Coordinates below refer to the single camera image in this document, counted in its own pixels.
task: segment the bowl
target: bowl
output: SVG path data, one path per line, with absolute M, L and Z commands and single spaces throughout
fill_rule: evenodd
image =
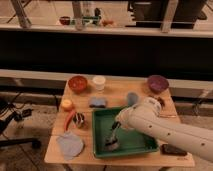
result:
M 156 94 L 162 93 L 169 87 L 168 80 L 161 75 L 151 75 L 147 80 L 149 89 Z
M 60 17 L 59 21 L 62 25 L 70 25 L 70 17 L 69 16 Z
M 74 93 L 81 93 L 87 88 L 87 79 L 84 76 L 76 75 L 69 79 L 68 86 Z

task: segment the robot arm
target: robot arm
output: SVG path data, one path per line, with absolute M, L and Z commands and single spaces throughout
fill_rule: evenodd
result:
M 116 121 L 124 129 L 135 129 L 213 162 L 213 131 L 159 118 L 160 110 L 160 103 L 147 97 L 123 109 Z

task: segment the green plastic bin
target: green plastic bin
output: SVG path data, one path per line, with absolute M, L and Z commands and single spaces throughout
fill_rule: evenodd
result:
M 93 126 L 93 152 L 96 158 L 126 156 L 132 154 L 150 153 L 158 150 L 157 141 L 148 135 L 135 130 L 126 131 L 121 128 L 117 131 L 119 148 L 108 151 L 105 139 L 110 134 L 115 116 L 124 107 L 96 109 L 92 114 Z

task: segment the purple bowl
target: purple bowl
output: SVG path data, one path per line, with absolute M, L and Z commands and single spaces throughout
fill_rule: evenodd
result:
M 147 80 L 148 86 L 153 93 L 162 93 L 169 87 L 168 80 L 161 75 L 151 75 Z

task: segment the paper cup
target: paper cup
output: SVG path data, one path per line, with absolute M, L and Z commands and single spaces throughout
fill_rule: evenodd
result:
M 106 83 L 106 78 L 104 76 L 95 76 L 92 79 L 92 82 L 96 90 L 103 90 Z

